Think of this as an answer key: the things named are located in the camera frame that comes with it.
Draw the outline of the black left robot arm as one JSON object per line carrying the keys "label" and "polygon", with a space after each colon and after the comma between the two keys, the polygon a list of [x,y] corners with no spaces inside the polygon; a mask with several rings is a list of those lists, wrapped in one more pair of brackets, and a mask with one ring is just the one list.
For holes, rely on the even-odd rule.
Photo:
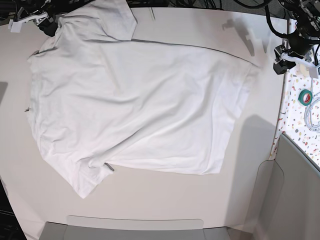
{"label": "black left robot arm", "polygon": [[320,77],[320,2],[318,0],[280,0],[280,5],[292,13],[295,30],[280,33],[271,22],[269,6],[266,5],[266,22],[271,32],[286,41],[274,49],[273,70],[277,75],[294,68],[305,66],[312,78]]}

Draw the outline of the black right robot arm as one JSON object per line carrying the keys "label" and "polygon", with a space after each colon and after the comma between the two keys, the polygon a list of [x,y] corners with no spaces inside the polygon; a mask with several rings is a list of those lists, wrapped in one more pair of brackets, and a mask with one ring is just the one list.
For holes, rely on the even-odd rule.
{"label": "black right robot arm", "polygon": [[24,24],[32,22],[47,36],[53,37],[58,28],[56,6],[56,0],[2,0],[0,20],[8,21],[12,33],[20,33]]}

